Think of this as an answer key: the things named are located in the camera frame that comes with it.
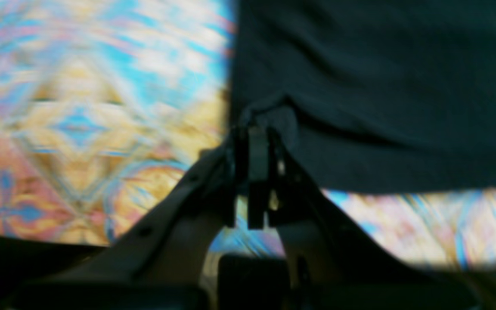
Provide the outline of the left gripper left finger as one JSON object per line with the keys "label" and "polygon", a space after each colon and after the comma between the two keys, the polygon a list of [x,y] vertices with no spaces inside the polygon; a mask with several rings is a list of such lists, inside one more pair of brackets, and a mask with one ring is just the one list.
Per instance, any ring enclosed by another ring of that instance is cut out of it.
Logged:
{"label": "left gripper left finger", "polygon": [[207,310],[199,286],[207,251],[236,223],[248,130],[232,129],[172,192],[112,247],[17,292],[14,310]]}

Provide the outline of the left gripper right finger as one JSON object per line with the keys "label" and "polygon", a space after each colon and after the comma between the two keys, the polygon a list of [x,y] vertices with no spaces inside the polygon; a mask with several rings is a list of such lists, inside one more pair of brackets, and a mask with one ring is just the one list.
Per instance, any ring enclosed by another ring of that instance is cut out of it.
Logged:
{"label": "left gripper right finger", "polygon": [[272,129],[248,130],[248,227],[275,228],[288,310],[479,310],[463,283],[410,267],[321,192]]}

